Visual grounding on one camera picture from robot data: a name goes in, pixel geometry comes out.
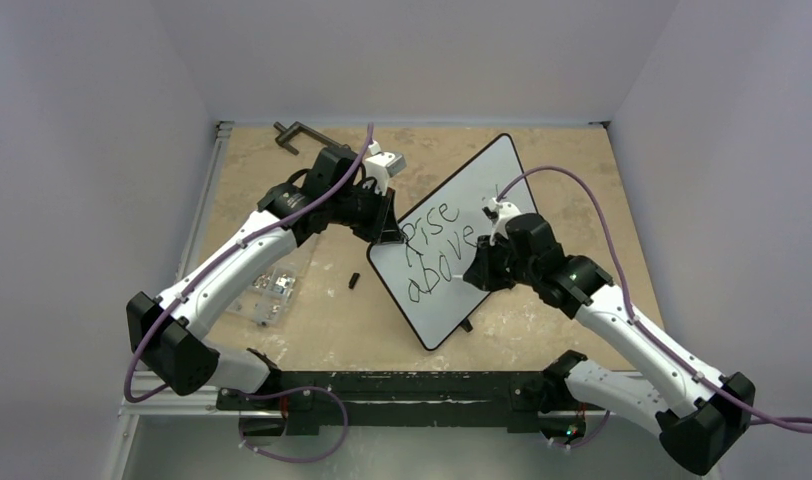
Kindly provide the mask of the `white whiteboard black frame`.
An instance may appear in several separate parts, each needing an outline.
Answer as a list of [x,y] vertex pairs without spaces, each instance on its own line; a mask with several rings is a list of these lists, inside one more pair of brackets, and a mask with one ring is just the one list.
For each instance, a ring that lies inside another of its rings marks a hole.
[[366,256],[424,349],[437,349],[487,298],[452,280],[475,258],[491,230],[482,209],[504,193],[523,213],[536,211],[513,138],[502,133],[417,202],[398,221],[403,244],[375,245]]

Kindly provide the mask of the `black marker cap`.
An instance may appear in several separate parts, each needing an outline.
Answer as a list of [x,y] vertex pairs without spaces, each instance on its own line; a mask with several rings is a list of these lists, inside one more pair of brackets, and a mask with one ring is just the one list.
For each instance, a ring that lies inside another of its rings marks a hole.
[[351,277],[350,277],[350,279],[349,279],[349,283],[348,283],[348,288],[349,288],[350,290],[353,290],[353,289],[356,287],[356,285],[357,285],[357,283],[358,283],[358,281],[359,281],[360,277],[361,277],[361,274],[360,274],[359,272],[354,272],[354,273],[351,275]]

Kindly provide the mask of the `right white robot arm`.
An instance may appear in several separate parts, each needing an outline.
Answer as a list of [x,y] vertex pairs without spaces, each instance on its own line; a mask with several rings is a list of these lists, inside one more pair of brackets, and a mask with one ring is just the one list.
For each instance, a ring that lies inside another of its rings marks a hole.
[[748,430],[756,387],[744,374],[708,365],[634,309],[627,293],[586,256],[567,255],[549,223],[510,203],[483,210],[491,231],[477,239],[464,282],[484,292],[531,288],[546,305],[597,334],[640,373],[612,373],[568,351],[545,371],[543,392],[558,407],[593,403],[659,440],[695,475],[706,475]]

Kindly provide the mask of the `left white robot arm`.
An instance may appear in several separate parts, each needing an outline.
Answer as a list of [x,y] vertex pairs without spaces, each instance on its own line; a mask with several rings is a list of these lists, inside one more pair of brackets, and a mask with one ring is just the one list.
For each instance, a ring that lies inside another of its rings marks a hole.
[[179,396],[210,385],[241,392],[254,408],[279,399],[276,365],[255,349],[230,351],[206,338],[230,304],[255,279],[331,225],[370,245],[404,237],[394,213],[390,180],[405,157],[375,141],[359,152],[325,147],[312,167],[265,194],[239,230],[203,264],[157,295],[134,295],[126,305],[132,364],[144,363]]

